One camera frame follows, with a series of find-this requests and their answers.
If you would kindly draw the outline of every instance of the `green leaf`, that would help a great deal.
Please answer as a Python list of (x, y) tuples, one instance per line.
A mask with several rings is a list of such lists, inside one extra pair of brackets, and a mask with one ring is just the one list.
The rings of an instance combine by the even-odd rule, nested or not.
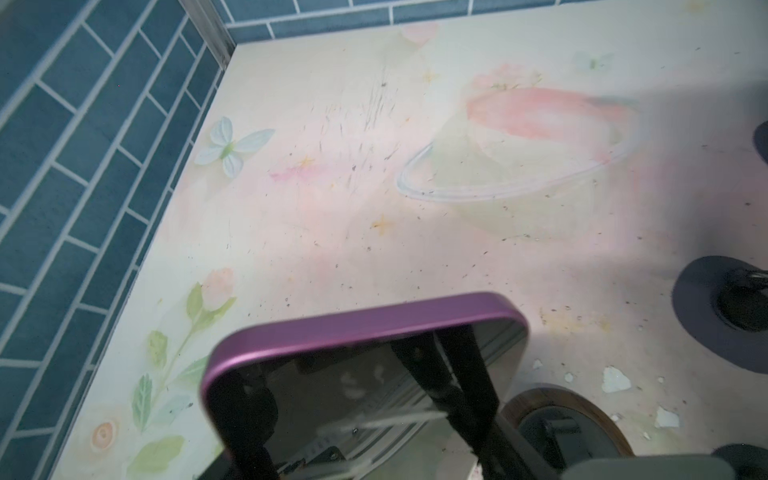
[(192, 325), (192, 333), (204, 330), (209, 326), (213, 325), (214, 323), (216, 323), (219, 320), (219, 318), (224, 316), (227, 310), (229, 310), (230, 307), (235, 303), (235, 300), (237, 300), (236, 296), (231, 297), (229, 300), (227, 300), (224, 303), (224, 305), (220, 306), (217, 310), (214, 310), (213, 312), (203, 310), (203, 312), (200, 314), (200, 317), (197, 319), (194, 325)]
[(168, 426), (174, 422), (184, 410), (192, 406), (192, 397), (189, 395), (174, 395), (174, 397), (161, 406), (152, 418), (152, 423)]
[(149, 332), (149, 338), (147, 340), (147, 351), (149, 352), (149, 360), (152, 362), (152, 365), (156, 366), (158, 369), (165, 367), (168, 337), (158, 330), (152, 330)]
[(151, 411), (152, 379), (149, 373), (145, 373), (134, 389), (134, 401), (131, 408), (134, 411), (134, 425), (143, 432), (147, 428), (147, 420)]
[(187, 297), (187, 316), (194, 320), (203, 308), (203, 286), (195, 283)]
[(149, 442), (141, 448), (136, 458), (128, 466), (129, 473), (160, 473), (165, 472), (171, 460), (178, 457), (184, 437), (169, 435), (156, 442)]
[(196, 390), (200, 386), (200, 381), (203, 378), (205, 372), (205, 365), (208, 364), (208, 357), (204, 356), (201, 359), (192, 362), (186, 369), (184, 369), (179, 376), (174, 380), (182, 386), (189, 389)]

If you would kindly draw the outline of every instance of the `pink flower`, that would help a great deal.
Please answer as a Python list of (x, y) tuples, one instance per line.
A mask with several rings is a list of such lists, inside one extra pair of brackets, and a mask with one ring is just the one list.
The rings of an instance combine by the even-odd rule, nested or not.
[(232, 297), (234, 272), (231, 268), (222, 268), (208, 273), (203, 283), (203, 308), (209, 312), (218, 310)]

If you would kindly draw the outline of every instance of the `floral tabletop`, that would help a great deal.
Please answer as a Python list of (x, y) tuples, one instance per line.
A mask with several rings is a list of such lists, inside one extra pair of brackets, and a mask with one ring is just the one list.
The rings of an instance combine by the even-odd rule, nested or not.
[[(197, 386), (237, 329), (476, 290), (528, 317), (521, 380), (595, 402), (636, 453), (766, 446), (768, 379), (693, 341), (668, 298), (703, 255), (768, 265), (750, 143), (768, 12), (731, 4), (239, 46), (54, 478), (199, 475), (221, 447)], [(631, 388), (601, 389), (608, 367)]]

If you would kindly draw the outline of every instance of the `purple smartphone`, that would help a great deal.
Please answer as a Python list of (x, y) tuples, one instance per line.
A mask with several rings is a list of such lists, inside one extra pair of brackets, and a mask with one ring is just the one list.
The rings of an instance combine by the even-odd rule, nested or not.
[(426, 422), (448, 416), (462, 433), (447, 413), (459, 386), (492, 417), (485, 367), (527, 335), (497, 293), (253, 326), (216, 346), (200, 397), (240, 470), (231, 478), (362, 478)]

